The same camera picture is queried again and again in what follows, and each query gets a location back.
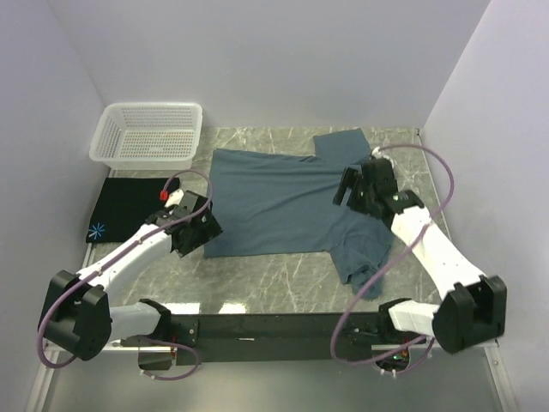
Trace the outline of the black base beam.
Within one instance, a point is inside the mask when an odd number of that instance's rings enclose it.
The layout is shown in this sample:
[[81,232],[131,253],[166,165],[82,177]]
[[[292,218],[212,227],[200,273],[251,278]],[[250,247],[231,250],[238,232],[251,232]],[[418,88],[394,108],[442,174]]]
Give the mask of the black base beam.
[[[203,362],[328,360],[340,317],[335,312],[172,315],[148,337],[193,348]],[[374,346],[399,346],[417,336],[395,330],[374,312],[356,312],[335,350],[342,359],[365,360],[373,356]]]

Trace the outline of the blue-grey t-shirt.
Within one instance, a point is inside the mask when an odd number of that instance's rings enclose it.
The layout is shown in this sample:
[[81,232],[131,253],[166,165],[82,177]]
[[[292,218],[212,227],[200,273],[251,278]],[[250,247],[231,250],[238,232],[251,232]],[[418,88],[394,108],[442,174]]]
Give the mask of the blue-grey t-shirt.
[[315,136],[307,156],[218,148],[210,180],[222,234],[206,258],[327,252],[358,292],[389,260],[394,235],[378,219],[333,203],[346,167],[371,149],[362,130]]

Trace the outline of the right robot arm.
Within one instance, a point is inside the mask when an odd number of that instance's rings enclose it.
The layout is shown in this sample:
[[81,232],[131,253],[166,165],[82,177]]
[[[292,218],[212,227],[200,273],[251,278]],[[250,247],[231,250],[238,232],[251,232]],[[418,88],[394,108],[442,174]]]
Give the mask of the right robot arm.
[[334,204],[380,220],[418,259],[436,286],[440,305],[408,298],[379,307],[377,334],[397,342],[406,333],[435,338],[442,349],[458,353],[504,334],[507,287],[471,264],[431,218],[419,197],[398,188],[390,161],[371,158],[348,167]]

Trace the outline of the white plastic basket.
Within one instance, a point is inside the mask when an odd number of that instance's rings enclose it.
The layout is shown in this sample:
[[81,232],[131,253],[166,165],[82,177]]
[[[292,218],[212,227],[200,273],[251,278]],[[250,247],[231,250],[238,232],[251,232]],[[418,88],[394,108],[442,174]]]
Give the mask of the white plastic basket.
[[202,107],[183,102],[124,102],[103,111],[89,158],[114,171],[191,168],[202,131]]

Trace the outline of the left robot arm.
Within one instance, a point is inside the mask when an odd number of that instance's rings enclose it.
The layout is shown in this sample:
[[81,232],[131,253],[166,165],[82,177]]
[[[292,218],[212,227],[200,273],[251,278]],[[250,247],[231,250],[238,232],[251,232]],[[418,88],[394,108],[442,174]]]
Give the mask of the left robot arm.
[[212,200],[176,190],[121,246],[75,274],[54,275],[38,325],[37,346],[48,340],[75,358],[89,361],[106,344],[139,336],[153,345],[171,342],[172,313],[151,299],[112,306],[124,285],[152,263],[175,252],[184,257],[222,233]]

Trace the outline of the folded black t-shirt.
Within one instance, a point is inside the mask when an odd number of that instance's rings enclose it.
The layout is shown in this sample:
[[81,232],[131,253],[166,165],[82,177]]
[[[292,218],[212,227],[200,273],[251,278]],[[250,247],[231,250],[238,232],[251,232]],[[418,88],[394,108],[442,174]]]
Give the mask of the folded black t-shirt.
[[124,243],[156,211],[167,178],[107,178],[89,220],[88,244]]

